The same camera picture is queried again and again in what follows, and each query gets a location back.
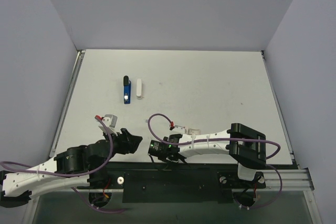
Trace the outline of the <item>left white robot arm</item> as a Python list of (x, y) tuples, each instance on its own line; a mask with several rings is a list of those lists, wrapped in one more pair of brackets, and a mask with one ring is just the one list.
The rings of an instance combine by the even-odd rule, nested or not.
[(1, 207), (23, 206), (61, 186), (104, 187), (109, 179), (106, 166), (110, 159), (116, 154), (134, 154), (143, 138), (125, 128), (103, 136), (93, 144), (70, 147), (37, 166), (1, 162)]

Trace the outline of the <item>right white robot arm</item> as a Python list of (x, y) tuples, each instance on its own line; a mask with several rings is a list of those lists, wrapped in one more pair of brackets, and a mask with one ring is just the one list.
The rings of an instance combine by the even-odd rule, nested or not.
[(171, 134), (161, 141), (152, 140), (148, 155), (165, 163), (185, 162), (196, 155), (229, 155), (238, 163), (235, 182), (248, 186), (259, 169), (266, 167), (266, 136), (240, 123), (225, 131), (203, 134)]

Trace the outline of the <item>white stapler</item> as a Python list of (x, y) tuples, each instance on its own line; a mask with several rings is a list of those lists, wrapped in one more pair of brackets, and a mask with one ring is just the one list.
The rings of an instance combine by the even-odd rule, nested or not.
[(138, 99), (142, 99), (142, 79), (138, 78), (137, 79), (137, 84), (136, 84), (136, 97)]

